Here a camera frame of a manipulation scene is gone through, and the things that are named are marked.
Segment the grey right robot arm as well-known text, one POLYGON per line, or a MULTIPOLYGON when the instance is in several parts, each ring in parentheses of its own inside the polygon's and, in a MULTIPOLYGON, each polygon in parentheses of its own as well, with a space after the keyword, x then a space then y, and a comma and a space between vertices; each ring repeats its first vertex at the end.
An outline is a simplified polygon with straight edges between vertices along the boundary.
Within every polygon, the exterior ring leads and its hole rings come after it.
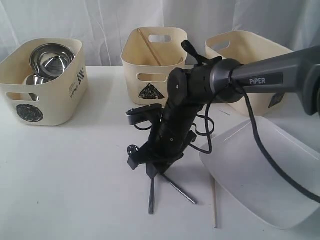
POLYGON ((168 76, 165 106, 151 104, 126 113, 131 125, 151 123, 147 142, 129 156, 128 165, 145 165, 150 178, 165 172, 195 141, 191 127, 204 105, 234 103, 245 94, 294 93, 312 116, 319 112, 319 90, 318 46, 249 64, 215 57, 189 70, 175 68, 168 76))

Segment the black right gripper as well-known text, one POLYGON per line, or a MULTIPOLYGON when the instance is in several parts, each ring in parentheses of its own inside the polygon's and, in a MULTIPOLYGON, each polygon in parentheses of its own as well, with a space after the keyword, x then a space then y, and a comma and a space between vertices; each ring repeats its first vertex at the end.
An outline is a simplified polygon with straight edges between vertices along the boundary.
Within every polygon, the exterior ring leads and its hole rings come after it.
POLYGON ((196 140, 191 127, 203 104, 174 105, 171 100, 165 107, 155 103, 146 106, 152 124, 146 148, 128 147, 127 163, 132 170, 146 165, 146 174, 153 179, 164 174, 180 160, 189 144, 196 140))

